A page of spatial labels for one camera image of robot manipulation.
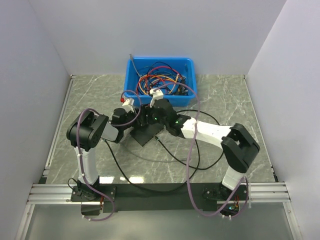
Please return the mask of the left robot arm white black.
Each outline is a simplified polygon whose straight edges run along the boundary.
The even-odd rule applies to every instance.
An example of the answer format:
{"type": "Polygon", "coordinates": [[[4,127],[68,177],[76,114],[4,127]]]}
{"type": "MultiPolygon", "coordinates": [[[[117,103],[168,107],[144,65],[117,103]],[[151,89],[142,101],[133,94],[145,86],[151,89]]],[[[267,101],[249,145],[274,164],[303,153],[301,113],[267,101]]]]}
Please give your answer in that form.
{"type": "Polygon", "coordinates": [[[74,148],[78,164],[78,183],[86,185],[82,194],[89,201],[100,197],[101,189],[96,166],[96,147],[100,140],[119,143],[125,130],[140,126],[140,108],[119,107],[111,117],[92,108],[83,110],[66,131],[66,138],[74,148]]]}

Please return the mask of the black box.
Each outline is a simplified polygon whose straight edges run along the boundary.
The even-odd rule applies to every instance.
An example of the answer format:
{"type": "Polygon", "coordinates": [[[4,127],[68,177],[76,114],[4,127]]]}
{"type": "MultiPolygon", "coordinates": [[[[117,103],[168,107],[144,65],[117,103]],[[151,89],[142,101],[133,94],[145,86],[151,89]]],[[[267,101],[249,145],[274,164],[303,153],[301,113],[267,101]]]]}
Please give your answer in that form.
{"type": "Polygon", "coordinates": [[[134,128],[129,134],[141,146],[144,147],[155,135],[164,129],[160,123],[149,124],[140,128],[134,128]]]}

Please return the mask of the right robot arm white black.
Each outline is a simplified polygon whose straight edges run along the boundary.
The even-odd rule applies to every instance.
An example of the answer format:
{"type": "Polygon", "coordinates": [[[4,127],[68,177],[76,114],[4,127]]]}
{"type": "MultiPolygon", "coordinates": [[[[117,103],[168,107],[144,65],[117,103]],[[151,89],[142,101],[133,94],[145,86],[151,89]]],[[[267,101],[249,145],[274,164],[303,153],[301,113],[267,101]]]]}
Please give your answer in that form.
{"type": "Polygon", "coordinates": [[[238,193],[237,184],[260,152],[260,146],[240,123],[216,125],[178,114],[167,99],[151,100],[150,120],[165,126],[175,137],[195,139],[222,149],[228,168],[222,179],[220,195],[230,200],[238,193]]]}

